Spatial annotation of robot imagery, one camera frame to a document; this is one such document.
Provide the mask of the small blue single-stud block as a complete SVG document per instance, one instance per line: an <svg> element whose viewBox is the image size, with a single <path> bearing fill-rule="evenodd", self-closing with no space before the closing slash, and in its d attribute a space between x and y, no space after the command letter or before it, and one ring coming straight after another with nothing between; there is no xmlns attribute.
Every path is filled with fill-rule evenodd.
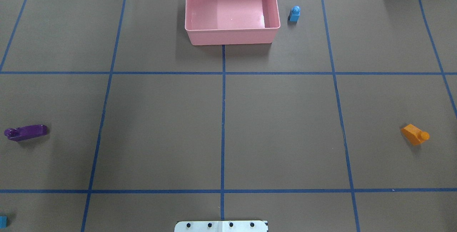
<svg viewBox="0 0 457 232"><path fill-rule="evenodd" d="M294 6L291 8L289 16L288 16L288 21L296 23L298 22L301 14L301 8L300 6Z"/></svg>

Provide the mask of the orange sloped block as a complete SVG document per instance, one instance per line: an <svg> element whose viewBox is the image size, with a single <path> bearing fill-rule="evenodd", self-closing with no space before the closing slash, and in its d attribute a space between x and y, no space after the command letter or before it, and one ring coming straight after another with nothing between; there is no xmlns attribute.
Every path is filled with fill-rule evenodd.
<svg viewBox="0 0 457 232"><path fill-rule="evenodd" d="M419 129L411 123L401 128L400 131L413 146L418 146L430 139L430 134L428 132Z"/></svg>

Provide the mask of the purple sloped block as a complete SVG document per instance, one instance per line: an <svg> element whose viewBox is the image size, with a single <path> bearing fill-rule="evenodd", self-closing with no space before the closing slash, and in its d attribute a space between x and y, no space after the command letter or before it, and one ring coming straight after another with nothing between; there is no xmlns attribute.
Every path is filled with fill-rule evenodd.
<svg viewBox="0 0 457 232"><path fill-rule="evenodd" d="M47 130L46 125L28 125L18 128L7 128L4 131L4 135L11 141L20 142L44 136L47 134Z"/></svg>

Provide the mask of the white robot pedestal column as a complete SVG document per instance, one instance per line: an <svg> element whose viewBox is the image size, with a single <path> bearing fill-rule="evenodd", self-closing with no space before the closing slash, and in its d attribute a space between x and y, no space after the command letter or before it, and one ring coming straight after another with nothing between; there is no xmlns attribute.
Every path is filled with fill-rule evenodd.
<svg viewBox="0 0 457 232"><path fill-rule="evenodd" d="M267 221L182 221L174 227L175 232L268 232Z"/></svg>

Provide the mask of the long blue four-stud block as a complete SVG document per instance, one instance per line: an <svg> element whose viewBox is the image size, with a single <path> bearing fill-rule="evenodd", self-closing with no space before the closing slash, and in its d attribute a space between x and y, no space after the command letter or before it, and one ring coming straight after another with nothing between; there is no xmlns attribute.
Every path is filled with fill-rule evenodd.
<svg viewBox="0 0 457 232"><path fill-rule="evenodd" d="M0 216L0 229L7 227L7 216Z"/></svg>

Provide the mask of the pink plastic box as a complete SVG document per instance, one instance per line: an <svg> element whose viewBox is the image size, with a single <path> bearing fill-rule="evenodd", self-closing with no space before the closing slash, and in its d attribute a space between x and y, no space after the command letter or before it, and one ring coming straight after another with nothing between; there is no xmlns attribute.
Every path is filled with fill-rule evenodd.
<svg viewBox="0 0 457 232"><path fill-rule="evenodd" d="M194 46L270 44L280 27L277 0L185 0Z"/></svg>

